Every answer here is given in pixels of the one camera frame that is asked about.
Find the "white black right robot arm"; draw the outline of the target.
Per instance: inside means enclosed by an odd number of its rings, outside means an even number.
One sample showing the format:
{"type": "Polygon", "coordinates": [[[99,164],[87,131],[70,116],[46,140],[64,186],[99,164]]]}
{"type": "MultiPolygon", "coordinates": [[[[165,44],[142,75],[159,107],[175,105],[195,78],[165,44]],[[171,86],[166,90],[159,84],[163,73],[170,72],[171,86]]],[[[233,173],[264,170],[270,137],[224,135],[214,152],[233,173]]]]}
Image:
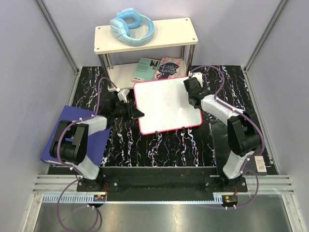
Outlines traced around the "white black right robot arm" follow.
{"type": "Polygon", "coordinates": [[[256,150],[263,153],[265,140],[254,110],[243,111],[211,94],[196,77],[184,80],[189,104],[196,109],[214,115],[227,126],[230,154],[223,167],[224,176],[219,179],[223,191],[236,187],[236,178],[244,174],[244,167],[256,150]]]}

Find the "pink framed whiteboard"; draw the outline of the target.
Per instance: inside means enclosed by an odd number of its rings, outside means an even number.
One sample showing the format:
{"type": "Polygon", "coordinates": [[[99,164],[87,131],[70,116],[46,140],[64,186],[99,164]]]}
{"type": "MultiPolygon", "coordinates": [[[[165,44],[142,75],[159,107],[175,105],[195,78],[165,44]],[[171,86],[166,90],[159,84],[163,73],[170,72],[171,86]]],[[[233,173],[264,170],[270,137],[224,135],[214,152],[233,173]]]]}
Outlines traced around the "pink framed whiteboard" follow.
{"type": "Polygon", "coordinates": [[[142,135],[202,124],[202,113],[188,102],[185,77],[137,82],[133,86],[135,103],[144,113],[138,119],[142,135]]]}

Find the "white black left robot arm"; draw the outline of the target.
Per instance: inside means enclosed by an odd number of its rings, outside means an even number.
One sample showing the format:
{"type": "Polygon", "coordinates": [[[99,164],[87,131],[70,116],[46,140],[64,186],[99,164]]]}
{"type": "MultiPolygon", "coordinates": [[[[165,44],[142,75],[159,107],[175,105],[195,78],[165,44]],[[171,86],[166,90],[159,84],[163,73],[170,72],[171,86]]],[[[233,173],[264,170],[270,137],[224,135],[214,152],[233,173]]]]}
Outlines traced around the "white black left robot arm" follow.
{"type": "Polygon", "coordinates": [[[75,170],[93,191],[104,187],[99,166],[87,155],[88,137],[109,129],[117,118],[137,119],[145,116],[131,100],[106,100],[98,103],[94,114],[78,120],[61,120],[49,145],[49,155],[75,170]]]}

